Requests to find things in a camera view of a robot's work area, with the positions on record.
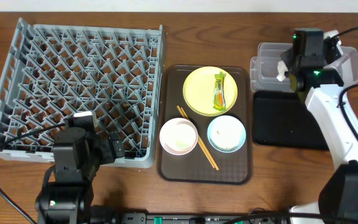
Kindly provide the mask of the white napkin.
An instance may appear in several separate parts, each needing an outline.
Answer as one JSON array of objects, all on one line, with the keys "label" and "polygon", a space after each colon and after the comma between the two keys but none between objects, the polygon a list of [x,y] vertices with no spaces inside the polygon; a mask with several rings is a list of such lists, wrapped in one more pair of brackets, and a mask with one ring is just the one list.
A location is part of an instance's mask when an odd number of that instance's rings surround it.
[{"label": "white napkin", "polygon": [[280,82],[284,81],[284,79],[286,79],[286,73],[288,72],[288,68],[283,60],[277,63],[277,70],[278,70],[277,80]]}]

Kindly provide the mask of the green snack wrapper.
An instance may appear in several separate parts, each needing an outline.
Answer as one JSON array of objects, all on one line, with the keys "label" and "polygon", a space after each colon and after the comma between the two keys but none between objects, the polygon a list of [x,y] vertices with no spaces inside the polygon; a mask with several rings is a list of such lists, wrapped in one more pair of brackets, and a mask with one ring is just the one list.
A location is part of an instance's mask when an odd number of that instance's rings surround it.
[{"label": "green snack wrapper", "polygon": [[214,75],[214,96],[213,96],[213,108],[218,111],[226,109],[226,101],[224,98],[224,79],[226,74],[219,72]]}]

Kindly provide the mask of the blue bowl with rice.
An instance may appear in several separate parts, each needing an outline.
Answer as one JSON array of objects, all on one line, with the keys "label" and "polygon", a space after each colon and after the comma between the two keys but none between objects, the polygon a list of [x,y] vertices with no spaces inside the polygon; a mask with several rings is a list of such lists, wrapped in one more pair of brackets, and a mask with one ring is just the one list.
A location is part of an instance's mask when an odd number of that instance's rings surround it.
[{"label": "blue bowl with rice", "polygon": [[217,151],[232,153],[238,151],[245,143],[246,129],[240,120],[223,115],[214,118],[208,125],[207,138]]}]

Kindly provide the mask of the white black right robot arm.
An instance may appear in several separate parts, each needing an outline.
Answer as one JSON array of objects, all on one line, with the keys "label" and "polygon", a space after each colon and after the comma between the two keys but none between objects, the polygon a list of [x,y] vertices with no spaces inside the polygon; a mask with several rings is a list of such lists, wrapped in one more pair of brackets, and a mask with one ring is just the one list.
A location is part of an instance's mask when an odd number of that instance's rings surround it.
[{"label": "white black right robot arm", "polygon": [[334,163],[317,202],[290,209],[289,223],[358,223],[358,119],[347,92],[358,87],[358,56],[342,47],[336,30],[299,28],[281,54],[278,79],[291,88],[316,120]]}]

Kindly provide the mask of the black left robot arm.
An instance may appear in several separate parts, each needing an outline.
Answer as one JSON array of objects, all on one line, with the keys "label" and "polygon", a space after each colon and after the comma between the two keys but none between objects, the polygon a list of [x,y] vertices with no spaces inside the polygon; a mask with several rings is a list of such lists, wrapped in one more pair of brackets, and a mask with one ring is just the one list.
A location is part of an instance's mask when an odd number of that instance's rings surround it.
[{"label": "black left robot arm", "polygon": [[92,182],[101,165],[124,156],[118,131],[106,139],[84,128],[60,131],[53,145],[55,164],[45,172],[35,201],[38,223],[114,223],[113,213],[93,207]]}]

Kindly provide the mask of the clear plastic bin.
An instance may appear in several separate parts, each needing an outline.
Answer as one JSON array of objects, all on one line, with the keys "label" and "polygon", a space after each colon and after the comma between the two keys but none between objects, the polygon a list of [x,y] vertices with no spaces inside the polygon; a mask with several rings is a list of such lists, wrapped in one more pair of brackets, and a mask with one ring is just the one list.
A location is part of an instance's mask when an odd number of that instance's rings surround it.
[{"label": "clear plastic bin", "polygon": [[[258,54],[250,61],[250,87],[253,92],[259,90],[281,91],[292,93],[290,80],[277,79],[280,55],[290,49],[290,43],[262,42]],[[353,47],[342,46],[342,57],[329,64],[328,68],[338,71],[345,86],[358,83],[358,51]]]}]

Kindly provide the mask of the black plastic tray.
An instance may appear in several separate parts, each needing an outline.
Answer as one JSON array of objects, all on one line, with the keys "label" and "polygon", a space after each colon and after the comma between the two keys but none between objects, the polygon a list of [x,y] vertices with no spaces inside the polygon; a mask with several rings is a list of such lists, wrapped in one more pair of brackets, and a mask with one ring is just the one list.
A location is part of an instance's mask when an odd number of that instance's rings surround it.
[{"label": "black plastic tray", "polygon": [[328,150],[317,121],[296,93],[255,92],[253,125],[253,138],[257,144]]}]

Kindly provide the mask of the pink bowl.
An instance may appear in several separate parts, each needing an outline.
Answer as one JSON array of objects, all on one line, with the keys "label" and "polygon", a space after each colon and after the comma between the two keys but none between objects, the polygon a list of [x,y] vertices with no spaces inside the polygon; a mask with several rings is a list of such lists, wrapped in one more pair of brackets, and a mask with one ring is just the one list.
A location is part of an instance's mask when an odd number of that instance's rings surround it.
[{"label": "pink bowl", "polygon": [[168,120],[159,133],[163,149],[174,156],[191,152],[198,143],[198,131],[195,125],[185,118]]}]

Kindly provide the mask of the grey plastic dish rack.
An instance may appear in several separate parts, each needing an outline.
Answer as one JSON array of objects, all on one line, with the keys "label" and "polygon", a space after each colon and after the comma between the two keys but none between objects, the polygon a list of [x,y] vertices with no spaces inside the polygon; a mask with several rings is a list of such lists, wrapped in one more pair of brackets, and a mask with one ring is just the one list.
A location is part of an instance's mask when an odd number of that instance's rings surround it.
[{"label": "grey plastic dish rack", "polygon": [[52,162],[56,124],[94,111],[96,132],[118,131],[117,167],[155,161],[165,33],[35,24],[19,19],[0,78],[0,158]]}]

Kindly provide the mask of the yellow round plate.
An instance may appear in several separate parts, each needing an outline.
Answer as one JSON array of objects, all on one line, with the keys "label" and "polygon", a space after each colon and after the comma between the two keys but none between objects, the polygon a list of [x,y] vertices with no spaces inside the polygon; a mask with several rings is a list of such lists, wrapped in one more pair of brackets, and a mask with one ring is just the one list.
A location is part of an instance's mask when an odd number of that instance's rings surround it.
[{"label": "yellow round plate", "polygon": [[[224,73],[223,97],[224,110],[214,108],[215,75]],[[192,71],[183,84],[183,97],[186,104],[203,116],[219,116],[229,111],[237,100],[238,89],[234,77],[219,67],[201,67]]]}]

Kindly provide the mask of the brown serving tray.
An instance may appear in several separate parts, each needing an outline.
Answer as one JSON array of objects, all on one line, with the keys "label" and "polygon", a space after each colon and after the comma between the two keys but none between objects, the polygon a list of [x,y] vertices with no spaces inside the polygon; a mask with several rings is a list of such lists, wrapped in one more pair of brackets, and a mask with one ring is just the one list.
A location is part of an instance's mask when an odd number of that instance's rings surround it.
[{"label": "brown serving tray", "polygon": [[196,65],[172,65],[165,71],[159,125],[164,125],[170,119],[179,118],[181,114],[177,106],[181,106],[196,126],[219,169],[212,167],[202,149],[196,145],[191,152],[182,156],[174,156],[161,149],[158,155],[158,173],[167,181],[245,184],[250,181],[253,173],[249,74],[241,67],[223,67],[223,70],[234,78],[238,89],[237,100],[226,114],[237,118],[246,129],[243,146],[235,152],[225,153],[217,151],[208,141],[207,129],[213,118],[194,112],[187,106],[183,97],[185,79],[197,68]]}]

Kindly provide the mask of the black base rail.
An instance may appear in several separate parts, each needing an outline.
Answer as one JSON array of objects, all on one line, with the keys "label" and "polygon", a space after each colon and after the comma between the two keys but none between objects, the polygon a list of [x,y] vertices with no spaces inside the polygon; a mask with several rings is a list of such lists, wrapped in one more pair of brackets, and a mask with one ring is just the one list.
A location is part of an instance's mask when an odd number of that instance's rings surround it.
[{"label": "black base rail", "polygon": [[108,215],[105,218],[92,218],[91,223],[104,224],[169,224],[169,223],[358,223],[358,220],[332,217],[315,213],[250,213],[244,216],[230,215],[156,215],[125,213]]}]

